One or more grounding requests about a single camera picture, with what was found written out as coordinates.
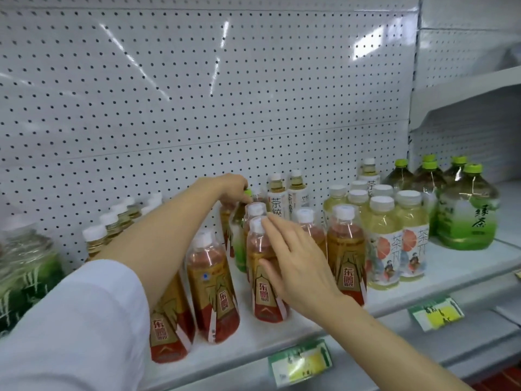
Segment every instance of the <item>green price tag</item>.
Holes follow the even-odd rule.
[[[409,313],[427,332],[462,319],[465,315],[451,297],[444,297],[409,308]]]
[[[323,339],[279,351],[268,362],[277,387],[304,381],[333,366]]]

